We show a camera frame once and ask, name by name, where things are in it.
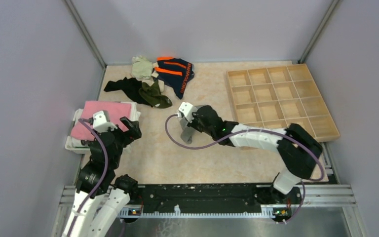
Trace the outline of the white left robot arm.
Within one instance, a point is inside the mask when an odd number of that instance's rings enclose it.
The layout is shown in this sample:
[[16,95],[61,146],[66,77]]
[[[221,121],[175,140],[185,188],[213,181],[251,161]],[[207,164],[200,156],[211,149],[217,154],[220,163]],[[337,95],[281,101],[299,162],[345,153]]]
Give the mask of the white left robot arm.
[[120,211],[138,199],[138,181],[129,175],[115,176],[123,149],[142,137],[138,121],[119,120],[125,127],[110,122],[104,112],[78,122],[94,139],[83,143],[90,148],[88,163],[80,170],[74,202],[64,237],[104,237]]

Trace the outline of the grey underwear white waistband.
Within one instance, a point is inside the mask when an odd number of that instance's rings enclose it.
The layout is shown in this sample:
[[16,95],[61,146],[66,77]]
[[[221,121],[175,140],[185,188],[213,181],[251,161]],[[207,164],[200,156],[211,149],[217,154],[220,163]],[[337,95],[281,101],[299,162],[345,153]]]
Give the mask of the grey underwear white waistband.
[[[197,106],[194,106],[188,102],[183,102],[180,107],[178,108],[178,111],[180,113],[182,109],[184,109],[185,106],[189,105],[190,108],[194,108],[195,111],[197,111],[199,108],[205,106],[205,105],[197,105]],[[189,122],[188,120],[186,119],[186,117],[184,115],[182,115],[182,118],[180,119],[180,126],[181,126],[181,129],[182,129],[182,132],[181,132],[181,135],[180,135],[180,138],[186,143],[186,144],[191,144],[192,143],[192,136],[194,135],[194,133],[196,132],[196,130],[192,127],[189,127],[188,126]]]

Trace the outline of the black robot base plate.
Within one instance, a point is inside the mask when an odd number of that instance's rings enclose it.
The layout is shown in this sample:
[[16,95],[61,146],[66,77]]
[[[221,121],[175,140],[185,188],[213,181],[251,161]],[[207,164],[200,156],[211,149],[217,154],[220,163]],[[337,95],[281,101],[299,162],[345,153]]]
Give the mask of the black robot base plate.
[[262,213],[266,205],[292,207],[301,199],[298,187],[283,196],[262,183],[139,185],[120,214],[130,218],[143,214]]

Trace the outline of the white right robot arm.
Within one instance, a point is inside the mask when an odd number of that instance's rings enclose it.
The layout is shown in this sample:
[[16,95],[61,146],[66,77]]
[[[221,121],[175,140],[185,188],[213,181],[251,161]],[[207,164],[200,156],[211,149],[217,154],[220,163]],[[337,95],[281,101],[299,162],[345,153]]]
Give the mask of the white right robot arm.
[[321,164],[323,148],[301,125],[292,123],[286,128],[267,129],[223,120],[209,105],[194,106],[183,102],[178,111],[186,125],[209,135],[222,146],[262,149],[277,153],[285,168],[275,177],[269,196],[283,203],[292,188],[302,180],[311,179]]

